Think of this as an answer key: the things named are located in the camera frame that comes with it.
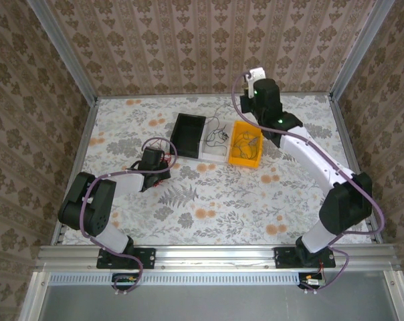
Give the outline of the black plastic bin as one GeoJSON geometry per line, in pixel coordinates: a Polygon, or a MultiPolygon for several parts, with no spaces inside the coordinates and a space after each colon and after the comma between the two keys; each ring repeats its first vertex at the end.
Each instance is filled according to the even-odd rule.
{"type": "Polygon", "coordinates": [[[205,121],[205,116],[178,113],[170,139],[178,156],[199,158],[205,121]]]}

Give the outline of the white plastic bin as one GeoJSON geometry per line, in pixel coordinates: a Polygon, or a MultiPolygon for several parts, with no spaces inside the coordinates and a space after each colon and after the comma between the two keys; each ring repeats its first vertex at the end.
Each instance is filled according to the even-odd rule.
{"type": "Polygon", "coordinates": [[[205,121],[205,128],[201,139],[200,161],[227,163],[233,133],[232,121],[209,117],[205,121]]]}

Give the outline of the yellow plastic bin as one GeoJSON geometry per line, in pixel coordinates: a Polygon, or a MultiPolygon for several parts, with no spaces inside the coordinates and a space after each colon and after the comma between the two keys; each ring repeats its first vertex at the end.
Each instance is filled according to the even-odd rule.
{"type": "Polygon", "coordinates": [[[263,135],[259,128],[244,121],[235,121],[228,163],[256,169],[262,157],[263,135]]]}

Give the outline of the floral patterned tablecloth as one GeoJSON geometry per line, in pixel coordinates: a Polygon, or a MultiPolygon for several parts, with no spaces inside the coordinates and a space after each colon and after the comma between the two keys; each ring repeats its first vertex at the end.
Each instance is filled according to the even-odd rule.
{"type": "MultiPolygon", "coordinates": [[[[171,136],[178,113],[239,119],[228,97],[101,100],[83,171],[129,167],[145,140],[171,136]]],[[[318,221],[323,200],[313,176],[265,140],[256,169],[178,160],[170,179],[115,198],[110,222],[139,245],[292,244],[318,221]]]]}

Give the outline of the grey metal panel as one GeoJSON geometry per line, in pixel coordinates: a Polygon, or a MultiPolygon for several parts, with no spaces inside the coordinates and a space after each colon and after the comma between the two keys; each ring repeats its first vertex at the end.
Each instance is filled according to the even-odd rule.
{"type": "Polygon", "coordinates": [[[59,283],[35,274],[18,321],[404,321],[401,272],[346,272],[330,287],[304,292],[263,283],[153,285],[115,294],[94,282],[59,283]]]}

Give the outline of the aluminium back rail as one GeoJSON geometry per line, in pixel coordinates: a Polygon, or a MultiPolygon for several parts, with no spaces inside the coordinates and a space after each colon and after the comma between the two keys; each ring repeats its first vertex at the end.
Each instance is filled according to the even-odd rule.
{"type": "MultiPolygon", "coordinates": [[[[329,92],[281,92],[282,96],[327,96],[330,97],[329,92]]],[[[163,94],[163,95],[127,95],[127,96],[98,96],[98,100],[110,100],[110,99],[144,99],[144,98],[231,98],[231,93],[220,94],[163,94]]]]}

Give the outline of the aluminium table side rail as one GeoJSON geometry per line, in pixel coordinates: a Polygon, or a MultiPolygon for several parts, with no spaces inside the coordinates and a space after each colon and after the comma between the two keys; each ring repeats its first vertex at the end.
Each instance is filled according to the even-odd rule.
{"type": "MultiPolygon", "coordinates": [[[[85,127],[84,127],[84,130],[82,133],[82,137],[81,137],[81,140],[79,143],[79,147],[78,147],[76,157],[74,160],[74,164],[72,167],[72,171],[71,171],[71,174],[70,174],[70,177],[68,180],[68,184],[66,187],[66,192],[64,194],[65,197],[67,196],[67,194],[72,186],[72,183],[74,182],[74,179],[76,178],[76,175],[82,170],[82,166],[84,164],[84,158],[86,156],[87,149],[88,149],[89,142],[90,142],[91,135],[92,135],[92,131],[93,131],[93,128],[95,125],[96,116],[97,116],[98,109],[99,109],[99,103],[100,103],[100,99],[97,98],[89,110],[88,117],[87,117],[86,123],[85,123],[85,127]]],[[[64,238],[63,237],[64,232],[62,230],[63,230],[63,225],[59,221],[57,221],[50,245],[59,245],[62,243],[62,240],[64,238]]]]}
{"type": "MultiPolygon", "coordinates": [[[[328,96],[328,99],[330,102],[330,107],[332,110],[332,114],[334,116],[334,120],[336,122],[338,134],[342,142],[344,153],[348,162],[348,166],[355,173],[360,173],[361,169],[358,164],[358,160],[356,158],[356,154],[352,146],[352,142],[348,130],[346,128],[346,124],[342,116],[339,104],[331,94],[328,96]]],[[[375,233],[375,231],[378,230],[379,228],[379,223],[381,222],[379,215],[375,209],[372,210],[371,216],[365,219],[365,222],[367,224],[367,229],[369,230],[369,236],[371,238],[371,241],[375,243],[384,243],[381,233],[380,232],[375,233]]]]}

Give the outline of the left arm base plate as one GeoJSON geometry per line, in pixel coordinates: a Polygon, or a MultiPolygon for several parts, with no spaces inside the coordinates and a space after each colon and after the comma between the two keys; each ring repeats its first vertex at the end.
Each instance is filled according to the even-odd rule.
{"type": "MultiPolygon", "coordinates": [[[[155,268],[156,249],[150,247],[136,247],[132,254],[139,259],[144,269],[152,270],[155,268]]],[[[137,270],[138,263],[127,257],[118,257],[106,250],[100,249],[96,263],[97,269],[110,270],[137,270]]]]}

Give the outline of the aluminium mounting rail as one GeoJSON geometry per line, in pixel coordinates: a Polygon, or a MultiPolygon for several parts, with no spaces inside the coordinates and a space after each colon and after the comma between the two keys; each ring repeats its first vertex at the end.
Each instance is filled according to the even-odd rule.
{"type": "MultiPolygon", "coordinates": [[[[276,245],[156,245],[155,272],[281,272],[274,260],[276,245]]],[[[393,271],[400,260],[390,244],[338,244],[336,267],[326,271],[393,271]]],[[[95,272],[99,247],[51,245],[41,247],[37,272],[95,272]]]]}

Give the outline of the aluminium frame post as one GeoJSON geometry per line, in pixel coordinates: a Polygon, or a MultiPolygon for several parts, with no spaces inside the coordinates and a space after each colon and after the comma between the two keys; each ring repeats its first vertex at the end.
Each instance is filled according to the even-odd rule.
{"type": "Polygon", "coordinates": [[[97,93],[87,77],[83,65],[78,61],[72,43],[67,40],[65,33],[61,30],[58,20],[54,17],[46,0],[27,0],[41,26],[45,29],[47,36],[59,53],[62,61],[73,77],[82,95],[90,106],[95,105],[97,93]]]}
{"type": "Polygon", "coordinates": [[[342,96],[346,86],[355,74],[359,64],[362,62],[369,46],[373,42],[377,32],[384,22],[387,14],[391,10],[395,0],[376,0],[372,11],[365,20],[350,53],[348,54],[343,67],[330,90],[332,101],[338,101],[342,96]]]}

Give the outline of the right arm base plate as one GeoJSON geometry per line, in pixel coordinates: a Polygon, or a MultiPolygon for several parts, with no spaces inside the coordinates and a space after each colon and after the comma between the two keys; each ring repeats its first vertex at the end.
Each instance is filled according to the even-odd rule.
{"type": "Polygon", "coordinates": [[[336,262],[332,250],[324,248],[310,253],[303,247],[275,247],[274,260],[278,269],[287,268],[335,268],[336,262]]]}

